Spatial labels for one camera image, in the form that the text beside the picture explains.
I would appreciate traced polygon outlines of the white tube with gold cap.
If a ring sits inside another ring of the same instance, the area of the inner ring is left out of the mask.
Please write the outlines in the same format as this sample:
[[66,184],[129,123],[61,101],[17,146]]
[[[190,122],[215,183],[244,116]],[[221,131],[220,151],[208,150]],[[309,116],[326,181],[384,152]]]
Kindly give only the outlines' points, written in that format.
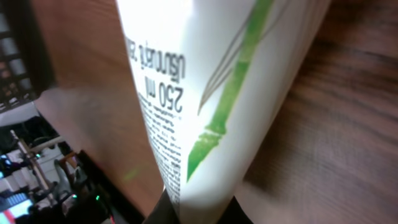
[[180,223],[216,223],[329,0],[117,0],[150,147]]

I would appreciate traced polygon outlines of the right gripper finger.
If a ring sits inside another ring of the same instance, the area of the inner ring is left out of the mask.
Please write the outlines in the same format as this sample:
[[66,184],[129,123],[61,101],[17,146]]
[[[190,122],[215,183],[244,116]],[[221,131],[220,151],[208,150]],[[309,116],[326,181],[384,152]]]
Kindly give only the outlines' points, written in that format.
[[[174,211],[169,195],[166,190],[154,207],[151,214],[142,222],[142,224],[180,224],[180,221]],[[250,218],[245,214],[241,208],[236,197],[233,197],[228,207],[224,211],[218,224],[253,224]]]

